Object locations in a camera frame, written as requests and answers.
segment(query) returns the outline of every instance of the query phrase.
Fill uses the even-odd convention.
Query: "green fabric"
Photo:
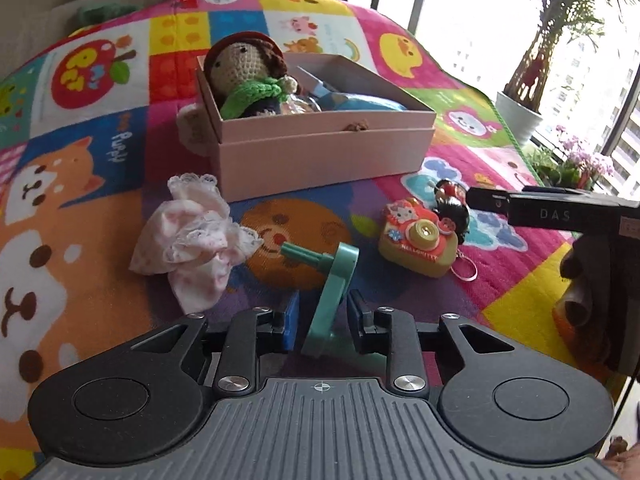
[[[287,95],[278,85],[278,80],[273,77],[245,81],[238,85],[226,98],[225,103],[220,108],[220,117],[224,120],[237,119],[249,105],[266,97],[277,97],[280,102],[284,102],[287,99]]]
[[[100,25],[115,18],[140,10],[136,5],[104,4],[100,6],[83,6],[78,9],[80,27]]]

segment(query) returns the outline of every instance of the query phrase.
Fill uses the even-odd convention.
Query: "gray gripper base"
[[[590,457],[549,468],[492,462],[453,439],[426,402],[392,396],[374,379],[268,379],[255,395],[220,401],[202,430],[166,455],[111,468],[51,458],[31,476],[32,480],[615,478]]]

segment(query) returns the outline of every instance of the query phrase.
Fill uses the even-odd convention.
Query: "white plant pot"
[[[523,148],[542,122],[542,115],[525,108],[502,92],[498,92],[495,107],[507,123],[516,142]]]

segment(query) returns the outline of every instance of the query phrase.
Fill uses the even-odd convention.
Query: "hand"
[[[622,480],[640,480],[640,444],[613,456],[607,453],[607,457],[602,463]]]

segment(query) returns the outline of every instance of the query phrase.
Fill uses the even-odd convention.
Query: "pink lace cloth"
[[[262,239],[232,221],[214,176],[186,173],[167,184],[174,200],[163,202],[146,222],[129,269],[167,272],[184,313],[201,312],[220,299],[232,267],[252,256]]]

